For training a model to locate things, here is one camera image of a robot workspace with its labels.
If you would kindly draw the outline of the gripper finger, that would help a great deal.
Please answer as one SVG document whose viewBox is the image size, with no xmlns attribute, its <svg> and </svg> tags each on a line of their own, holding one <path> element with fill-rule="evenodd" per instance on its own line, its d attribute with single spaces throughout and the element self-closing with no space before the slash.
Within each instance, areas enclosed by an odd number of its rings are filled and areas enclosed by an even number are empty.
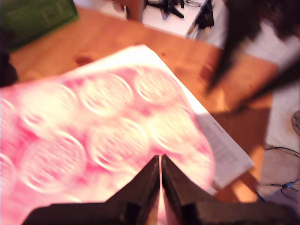
<svg viewBox="0 0 300 225">
<path fill-rule="evenodd" d="M 259 32 L 260 28 L 211 29 L 207 37 L 207 42 L 212 47 L 206 56 L 206 90 L 212 90 L 217 85 L 244 42 L 254 40 Z"/>
<path fill-rule="evenodd" d="M 214 197 L 192 182 L 166 154 L 161 163 L 167 220 L 200 220 L 216 204 Z"/>
<path fill-rule="evenodd" d="M 155 155 L 142 170 L 122 189 L 110 197 L 110 206 L 124 206 L 129 211 L 139 211 L 156 198 L 160 189 L 159 156 Z"/>
<path fill-rule="evenodd" d="M 253 94 L 249 97 L 244 98 L 236 107 L 235 111 L 243 111 L 248 108 L 248 104 L 257 100 L 259 97 L 265 95 L 266 93 L 285 88 L 289 85 L 295 84 L 300 81 L 300 61 L 296 60 L 287 68 L 284 68 L 281 72 L 276 74 L 276 77 L 271 78 L 262 87 L 255 90 Z"/>
</svg>

